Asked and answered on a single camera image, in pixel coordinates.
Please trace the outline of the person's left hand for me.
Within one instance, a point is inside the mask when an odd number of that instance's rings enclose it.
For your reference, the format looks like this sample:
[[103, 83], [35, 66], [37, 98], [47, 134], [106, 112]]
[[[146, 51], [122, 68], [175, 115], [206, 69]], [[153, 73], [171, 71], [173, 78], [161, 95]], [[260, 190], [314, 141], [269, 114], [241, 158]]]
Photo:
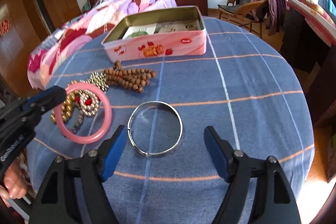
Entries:
[[23, 176], [18, 160], [15, 160], [7, 169], [3, 183], [4, 186], [1, 186], [1, 198], [6, 206], [9, 206], [7, 200], [10, 198], [20, 199], [27, 194], [27, 181]]

